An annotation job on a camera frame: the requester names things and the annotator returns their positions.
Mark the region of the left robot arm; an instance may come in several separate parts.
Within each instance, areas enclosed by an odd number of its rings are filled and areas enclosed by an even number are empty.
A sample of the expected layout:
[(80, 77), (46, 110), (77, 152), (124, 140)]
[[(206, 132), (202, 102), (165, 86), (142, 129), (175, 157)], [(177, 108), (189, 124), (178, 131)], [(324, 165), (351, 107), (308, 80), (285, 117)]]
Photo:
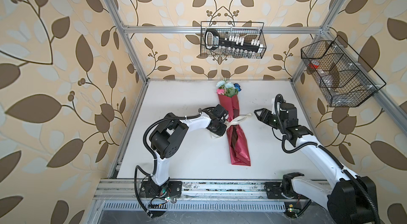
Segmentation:
[(200, 109), (198, 114), (178, 117), (168, 113), (150, 125), (143, 134), (143, 145), (153, 156), (153, 170), (144, 171), (139, 165), (134, 172), (137, 202), (150, 218), (161, 216), (160, 210), (182, 193), (182, 182), (171, 181), (170, 158), (180, 149), (187, 133), (206, 129), (216, 136), (227, 131), (228, 111), (221, 105)]

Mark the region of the dark red wrapping paper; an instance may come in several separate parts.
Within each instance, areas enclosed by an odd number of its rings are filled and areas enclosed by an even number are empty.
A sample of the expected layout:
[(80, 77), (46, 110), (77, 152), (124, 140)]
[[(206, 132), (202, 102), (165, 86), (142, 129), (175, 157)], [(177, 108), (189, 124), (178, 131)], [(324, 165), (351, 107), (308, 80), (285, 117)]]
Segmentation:
[[(227, 121), (231, 122), (240, 115), (240, 106), (237, 95), (228, 97), (219, 95), (219, 104), (228, 112)], [(231, 125), (226, 130), (232, 165), (251, 166), (251, 159), (246, 136), (239, 124)]]

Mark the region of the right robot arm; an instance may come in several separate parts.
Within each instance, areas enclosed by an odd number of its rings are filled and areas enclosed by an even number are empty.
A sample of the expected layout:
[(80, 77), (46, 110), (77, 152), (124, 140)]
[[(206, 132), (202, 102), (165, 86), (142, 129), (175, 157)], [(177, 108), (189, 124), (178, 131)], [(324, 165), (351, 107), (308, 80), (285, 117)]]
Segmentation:
[(284, 197), (308, 198), (326, 209), (337, 224), (380, 223), (375, 183), (348, 169), (309, 128), (300, 125), (293, 104), (275, 101), (273, 110), (258, 109), (254, 114), (260, 122), (281, 132), (284, 153), (303, 153), (327, 181), (324, 185), (300, 172), (285, 174), (280, 185)]

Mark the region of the light blue fake rose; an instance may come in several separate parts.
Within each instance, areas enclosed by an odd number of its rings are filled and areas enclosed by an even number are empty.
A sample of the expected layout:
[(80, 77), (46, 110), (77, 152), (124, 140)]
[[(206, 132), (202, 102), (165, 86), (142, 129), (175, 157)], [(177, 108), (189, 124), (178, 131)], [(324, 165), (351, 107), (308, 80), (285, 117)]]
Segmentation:
[(218, 89), (225, 89), (224, 96), (226, 96), (226, 97), (233, 97), (233, 96), (235, 96), (235, 95), (237, 95), (239, 93), (235, 89), (234, 83), (232, 83), (232, 82), (230, 82), (230, 81), (228, 81), (226, 79), (217, 82), (216, 87), (217, 87), (216, 93), (217, 93)]

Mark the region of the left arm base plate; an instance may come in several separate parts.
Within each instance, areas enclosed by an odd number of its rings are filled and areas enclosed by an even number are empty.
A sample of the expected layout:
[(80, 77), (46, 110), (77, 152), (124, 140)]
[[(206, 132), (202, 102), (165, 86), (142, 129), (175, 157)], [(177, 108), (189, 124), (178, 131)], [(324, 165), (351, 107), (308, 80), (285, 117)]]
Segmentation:
[(163, 185), (157, 185), (152, 180), (143, 181), (140, 189), (142, 198), (178, 198), (182, 193), (182, 182), (167, 180)]

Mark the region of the cream ribbon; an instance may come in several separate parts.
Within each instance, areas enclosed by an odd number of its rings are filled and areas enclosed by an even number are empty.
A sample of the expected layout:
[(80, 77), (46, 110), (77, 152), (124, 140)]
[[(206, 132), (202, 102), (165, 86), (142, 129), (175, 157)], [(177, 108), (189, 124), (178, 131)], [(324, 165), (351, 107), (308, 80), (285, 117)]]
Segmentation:
[(239, 125), (240, 123), (242, 123), (243, 121), (245, 121), (251, 117), (252, 117), (252, 113), (248, 113), (245, 115), (240, 115), (240, 116), (234, 118), (233, 120), (231, 120), (230, 122), (227, 120), (222, 122), (220, 120), (218, 126), (216, 127), (215, 132), (211, 131), (210, 136), (213, 139), (220, 138), (227, 132), (228, 128), (235, 126), (235, 125)]

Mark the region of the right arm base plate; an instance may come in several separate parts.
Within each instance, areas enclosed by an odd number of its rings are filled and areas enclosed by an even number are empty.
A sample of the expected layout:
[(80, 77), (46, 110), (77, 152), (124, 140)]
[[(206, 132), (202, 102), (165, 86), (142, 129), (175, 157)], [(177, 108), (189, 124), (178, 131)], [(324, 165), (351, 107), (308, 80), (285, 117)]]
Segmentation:
[(308, 200), (308, 198), (303, 195), (284, 189), (281, 181), (266, 182), (264, 189), (267, 199)]

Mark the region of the pink fake rose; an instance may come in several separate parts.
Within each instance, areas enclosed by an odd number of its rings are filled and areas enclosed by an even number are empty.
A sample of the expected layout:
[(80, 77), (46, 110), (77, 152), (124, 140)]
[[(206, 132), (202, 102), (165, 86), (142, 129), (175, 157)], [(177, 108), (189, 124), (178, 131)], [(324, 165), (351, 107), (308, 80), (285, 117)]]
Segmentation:
[(218, 89), (217, 94), (218, 95), (224, 95), (225, 94), (225, 89)]

